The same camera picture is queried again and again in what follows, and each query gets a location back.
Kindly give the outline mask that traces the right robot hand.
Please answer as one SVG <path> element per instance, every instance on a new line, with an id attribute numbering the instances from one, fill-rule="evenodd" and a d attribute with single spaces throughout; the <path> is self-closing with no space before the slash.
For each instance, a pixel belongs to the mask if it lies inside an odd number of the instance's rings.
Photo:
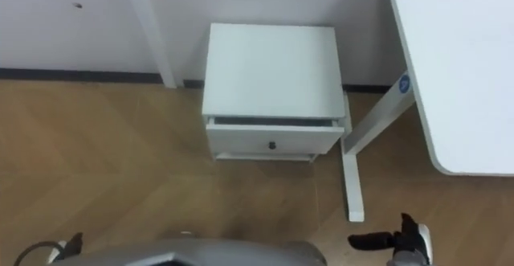
<path id="1" fill-rule="evenodd" d="M 349 245 L 365 252 L 392 249 L 393 255 L 386 266 L 432 266 L 434 254 L 429 227 L 417 223 L 407 213 L 401 213 L 401 220 L 399 231 L 349 235 Z"/>

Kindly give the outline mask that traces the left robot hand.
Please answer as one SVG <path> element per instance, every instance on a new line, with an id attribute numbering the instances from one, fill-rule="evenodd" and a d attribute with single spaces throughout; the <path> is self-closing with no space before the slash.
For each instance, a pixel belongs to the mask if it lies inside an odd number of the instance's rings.
<path id="1" fill-rule="evenodd" d="M 82 232 L 78 232 L 68 241 L 61 240 L 59 242 L 53 242 L 51 245 L 51 254 L 47 258 L 47 264 L 53 264 L 57 261 L 79 255 L 82 252 L 84 244 L 83 235 Z"/>

